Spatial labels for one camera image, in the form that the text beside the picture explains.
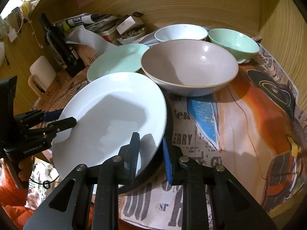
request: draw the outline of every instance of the cable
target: cable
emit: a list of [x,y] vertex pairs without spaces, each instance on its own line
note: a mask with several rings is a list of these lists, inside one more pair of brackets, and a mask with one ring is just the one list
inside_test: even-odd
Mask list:
[[38,43],[38,46],[40,47],[40,48],[44,48],[44,46],[43,45],[41,45],[39,42],[38,42],[38,40],[37,40],[37,37],[36,37],[36,34],[35,34],[35,31],[34,31],[34,28],[33,28],[33,26],[32,26],[32,21],[30,20],[30,18],[29,18],[29,13],[30,13],[30,10],[29,10],[29,7],[26,5],[26,2],[25,1],[23,1],[23,0],[21,0],[22,2],[23,2],[23,4],[26,6],[26,8],[27,8],[27,15],[26,15],[26,19],[28,20],[28,22],[29,22],[29,24],[31,25],[31,27],[32,27],[32,29],[33,29],[33,33],[32,33],[32,35],[34,35],[35,36],[35,39],[36,39],[36,42]]
[[43,185],[43,187],[45,189],[50,189],[50,187],[51,187],[50,184],[53,183],[53,182],[56,182],[56,179],[58,179],[58,178],[59,178],[59,175],[53,181],[44,181],[43,183],[37,182],[37,181],[33,180],[32,178],[30,178],[30,180],[33,181],[34,183],[38,184],[38,185]]
[[[18,7],[18,8],[19,8],[19,10],[20,10],[20,12],[21,12],[21,24],[20,24],[20,28],[19,28],[19,30],[16,32],[16,34],[19,33],[19,31],[21,30],[21,27],[22,27],[22,25],[23,25],[23,19],[24,19],[22,9],[21,9],[20,7]],[[7,26],[9,26],[9,33],[10,33],[10,31],[13,30],[12,26],[11,26],[11,25],[9,24],[9,22],[7,21],[7,18],[4,18],[3,21],[7,24]],[[9,35],[7,34],[7,26],[5,27],[5,34],[6,34],[7,36],[9,36]]]

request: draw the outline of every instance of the bottle label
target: bottle label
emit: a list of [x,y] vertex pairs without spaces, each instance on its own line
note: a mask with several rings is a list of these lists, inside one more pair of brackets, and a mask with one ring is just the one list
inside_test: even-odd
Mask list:
[[56,61],[59,63],[59,65],[61,65],[64,69],[67,68],[67,65],[65,63],[65,61],[63,60],[62,56],[59,54],[59,52],[56,50],[56,48],[53,46],[53,44],[49,45],[53,56],[55,57]]
[[77,54],[76,50],[72,50],[72,54],[75,56],[76,59],[79,59],[79,55]]

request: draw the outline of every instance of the screw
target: screw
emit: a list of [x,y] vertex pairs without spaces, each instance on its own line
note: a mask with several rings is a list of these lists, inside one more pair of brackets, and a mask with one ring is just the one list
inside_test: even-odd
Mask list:
[[114,162],[119,162],[122,158],[120,156],[113,156],[112,160]]
[[77,166],[77,170],[78,171],[82,171],[82,170],[84,170],[85,169],[85,165],[84,164],[79,164],[78,166]]
[[221,164],[216,165],[215,168],[216,168],[217,171],[224,171],[225,170],[225,167]]
[[188,158],[187,156],[181,156],[181,157],[179,158],[179,160],[180,160],[181,162],[183,162],[183,163],[186,163],[186,162],[189,161],[189,158]]

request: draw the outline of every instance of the plate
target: plate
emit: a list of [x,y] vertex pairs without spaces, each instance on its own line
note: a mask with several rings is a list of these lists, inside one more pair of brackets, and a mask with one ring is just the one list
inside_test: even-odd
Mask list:
[[139,73],[113,73],[79,91],[59,119],[75,117],[73,129],[59,132],[53,140],[55,167],[61,177],[78,164],[102,164],[140,134],[137,175],[155,155],[165,131],[166,103],[162,91]]
[[[167,145],[172,144],[172,137],[174,135],[174,115],[173,110],[171,108],[170,102],[166,94],[164,93],[164,98],[166,102],[166,109],[167,109],[167,120],[166,120],[166,127],[163,137],[166,139]],[[163,144],[160,143],[160,147],[158,148],[157,152],[155,153],[152,160],[149,164],[142,170],[141,173],[135,178],[133,184],[122,186],[118,189],[119,196],[123,195],[132,195],[133,191],[136,191],[143,187],[147,182],[152,180],[160,169],[164,167],[163,164]]]
[[111,73],[136,72],[141,68],[141,57],[147,49],[144,44],[127,44],[102,54],[88,69],[88,81]]

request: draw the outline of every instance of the mint green bowl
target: mint green bowl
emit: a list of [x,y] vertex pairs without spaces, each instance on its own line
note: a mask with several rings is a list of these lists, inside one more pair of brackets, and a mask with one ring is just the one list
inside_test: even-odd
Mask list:
[[141,68],[141,57],[148,46],[144,44],[127,44],[116,47],[100,55],[89,67],[89,82],[111,73],[136,72]]
[[259,52],[259,46],[253,39],[231,29],[215,28],[209,31],[208,36],[213,44],[230,52],[238,64],[249,62]]

